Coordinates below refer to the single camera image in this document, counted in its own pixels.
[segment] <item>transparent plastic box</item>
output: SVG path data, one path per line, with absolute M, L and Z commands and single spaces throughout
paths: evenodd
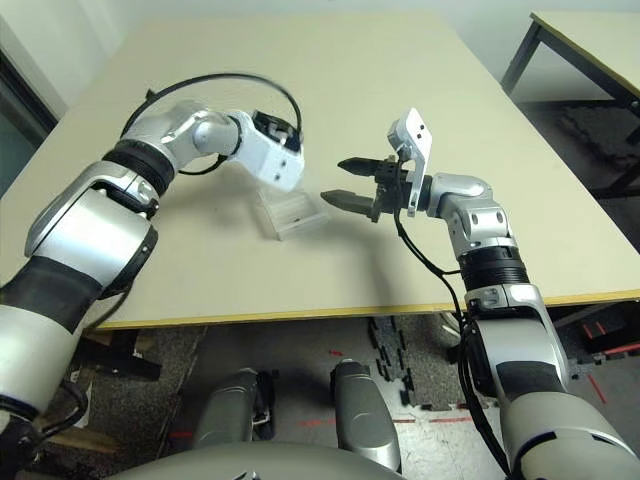
M 312 196 L 302 188 L 284 193 L 262 186 L 259 194 L 279 240 L 315 230 L 329 221 L 320 197 Z

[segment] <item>wooden board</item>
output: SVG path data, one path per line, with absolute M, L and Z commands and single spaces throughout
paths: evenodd
M 531 18 L 640 98 L 640 13 L 533 12 Z
M 550 303 L 640 297 L 636 251 L 452 29 L 429 12 L 167 20 L 136 31 L 0 202 L 1 280 L 24 263 L 36 214 L 114 145 L 148 88 L 232 70 L 267 75 L 298 99 L 307 191 L 373 195 L 372 180 L 335 165 L 392 153 L 389 125 L 415 106 L 434 137 L 430 173 L 475 175 L 493 186 L 530 278 Z M 158 108 L 179 98 L 292 118 L 279 94 L 247 82 L 202 84 Z M 451 308 L 446 289 L 398 239 L 390 217 L 374 225 L 327 205 L 326 228 L 280 242 L 264 227 L 255 182 L 236 167 L 173 182 L 154 218 L 159 244 L 105 327 Z M 436 264 L 457 267 L 442 221 L 419 214 L 404 223 Z M 462 297 L 459 279 L 454 288 Z

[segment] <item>black cable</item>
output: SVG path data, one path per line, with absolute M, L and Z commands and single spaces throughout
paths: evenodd
M 214 164 L 213 164 L 213 165 L 211 165 L 210 167 L 205 168 L 204 170 L 198 170 L 197 172 L 189 172 L 189 171 L 187 171 L 187 170 L 180 170 L 180 173 L 181 173 L 181 174 L 183 174 L 183 175 L 193 175 L 193 176 L 196 176 L 196 175 L 206 175 L 207 173 L 211 173 L 211 172 L 213 172 L 214 170 L 217 170 L 217 169 L 218 169 L 218 167 L 219 167 L 220 165 L 222 165 L 222 164 L 225 162 L 225 160 L 226 160 L 226 159 L 227 159 L 227 157 L 226 157 L 226 156 L 224 156 L 224 155 L 219 155 L 219 156 L 218 156 L 218 160 L 216 160 L 216 163 L 214 163 Z
M 225 78 L 226 79 L 234 78 L 238 80 L 249 80 L 252 82 L 263 83 L 282 93 L 282 95 L 284 95 L 287 98 L 287 100 L 289 100 L 289 103 L 291 104 L 291 107 L 295 112 L 296 131 L 300 136 L 300 140 L 302 140 L 302 113 L 300 112 L 300 107 L 298 106 L 298 103 L 293 98 L 293 96 L 283 86 L 277 84 L 273 80 L 270 80 L 266 77 L 261 77 L 260 75 L 253 75 L 251 73 L 240 73 L 240 72 L 222 72 L 222 73 L 210 73 L 207 75 L 200 75 L 198 77 L 188 78 L 186 80 L 182 80 L 181 82 L 174 83 L 173 85 L 169 85 L 168 87 L 163 88 L 159 92 L 155 92 L 155 93 L 151 92 L 147 96 L 147 99 L 138 108 L 136 108 L 135 111 L 128 118 L 127 122 L 124 124 L 124 128 L 122 129 L 122 133 L 120 134 L 120 136 L 122 137 L 125 133 L 127 133 L 127 130 L 131 128 L 131 125 L 133 125 L 133 123 L 147 108 L 149 108 L 151 105 L 156 103 L 161 98 L 169 95 L 170 93 L 173 93 L 176 90 L 179 90 L 181 88 L 194 85 L 196 83 L 208 82 L 211 80 L 220 80 Z
M 118 309 L 122 306 L 122 304 L 127 300 L 129 294 L 131 293 L 131 289 L 133 288 L 133 282 L 129 284 L 129 286 L 120 294 L 120 298 L 118 301 L 114 303 L 109 310 L 100 315 L 95 322 L 89 325 L 86 330 L 93 330 L 98 328 L 101 324 L 109 320 L 114 313 L 118 311 Z
M 89 400 L 87 399 L 87 395 L 82 390 L 80 390 L 75 383 L 63 379 L 60 383 L 60 386 L 76 401 L 76 408 L 63 420 L 43 428 L 43 440 L 53 437 L 54 435 L 59 434 L 67 428 L 72 427 L 86 413 L 87 408 L 89 408 Z
M 462 315 L 462 310 L 460 309 L 460 303 L 458 302 L 458 297 L 456 295 L 455 290 L 449 283 L 449 281 L 445 278 L 445 275 L 452 275 L 454 273 L 459 273 L 459 270 L 452 271 L 444 271 L 441 268 L 437 267 L 433 262 L 431 262 L 424 254 L 420 251 L 420 249 L 413 243 L 409 234 L 404 229 L 402 222 L 400 221 L 400 211 L 402 209 L 402 190 L 400 186 L 400 171 L 402 169 L 402 164 L 405 162 L 402 157 L 402 153 L 400 152 L 398 159 L 398 166 L 396 170 L 396 208 L 393 211 L 393 218 L 396 225 L 396 230 L 398 231 L 398 236 L 402 239 L 405 245 L 409 248 L 411 253 L 415 255 L 415 257 L 436 277 L 440 279 L 440 281 L 445 285 L 451 298 L 453 299 L 453 305 L 455 308 L 455 318 L 458 321 L 458 327 L 460 330 L 460 344 L 458 345 L 458 378 L 460 381 L 460 388 L 462 389 L 462 393 L 464 394 L 465 402 L 467 404 L 467 408 L 469 409 L 469 414 L 473 419 L 473 424 L 480 433 L 480 436 L 484 440 L 484 443 L 487 445 L 487 448 L 495 458 L 496 462 L 500 466 L 500 468 L 504 471 L 504 473 L 509 475 L 509 463 L 507 461 L 507 456 L 505 455 L 500 443 L 496 439 L 495 434 L 493 433 L 493 429 L 487 420 L 486 415 L 484 414 L 484 410 L 482 409 L 482 405 L 480 405 L 480 401 L 478 400 L 477 395 L 475 394 L 473 382 L 471 380 L 471 373 L 469 371 L 469 359 L 466 353 L 466 342 L 467 335 L 471 328 L 469 323 L 465 321 L 465 318 Z

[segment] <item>table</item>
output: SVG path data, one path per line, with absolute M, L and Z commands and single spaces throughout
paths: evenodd
M 159 20 L 137 30 L 0 202 L 0 279 L 24 263 L 36 214 L 113 146 L 148 88 L 232 70 L 267 75 L 298 99 L 308 192 L 373 195 L 372 180 L 336 163 L 392 153 L 389 125 L 415 106 L 434 137 L 429 171 L 476 175 L 493 186 L 549 305 L 640 298 L 640 256 L 430 12 Z M 292 118 L 277 93 L 246 82 L 201 84 L 173 100 L 179 98 Z M 193 169 L 211 161 L 194 162 Z M 452 309 L 446 289 L 398 239 L 390 216 L 374 225 L 327 205 L 326 228 L 280 242 L 262 227 L 256 197 L 255 182 L 233 165 L 178 176 L 154 217 L 160 233 L 154 254 L 104 328 Z M 442 221 L 419 215 L 404 223 L 436 264 L 457 268 Z M 462 297 L 462 281 L 453 285 Z
M 543 43 L 640 118 L 640 13 L 533 12 L 533 22 L 502 78 L 511 94 L 538 45 Z M 640 143 L 640 127 L 626 141 Z M 640 162 L 595 198 L 640 195 L 630 186 L 640 176 Z

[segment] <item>robot forearm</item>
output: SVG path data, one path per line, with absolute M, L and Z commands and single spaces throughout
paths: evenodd
M 374 222 L 401 207 L 410 216 L 425 211 L 447 223 L 467 289 L 460 349 L 475 389 L 500 403 L 504 468 L 514 478 L 607 478 L 614 471 L 616 478 L 639 478 L 640 462 L 614 428 L 567 393 L 566 355 L 489 185 L 475 177 L 424 175 L 430 135 L 414 109 L 392 125 L 388 137 L 398 163 L 352 158 L 339 164 L 373 176 L 374 199 L 341 190 L 322 197 Z M 416 170 L 402 170 L 410 160 Z
M 260 112 L 181 102 L 135 122 L 43 210 L 27 237 L 29 260 L 0 289 L 0 444 L 5 421 L 29 422 L 46 409 L 89 307 L 129 288 L 151 255 L 158 233 L 150 220 L 180 169 L 218 153 L 291 190 L 304 160 L 287 127 Z

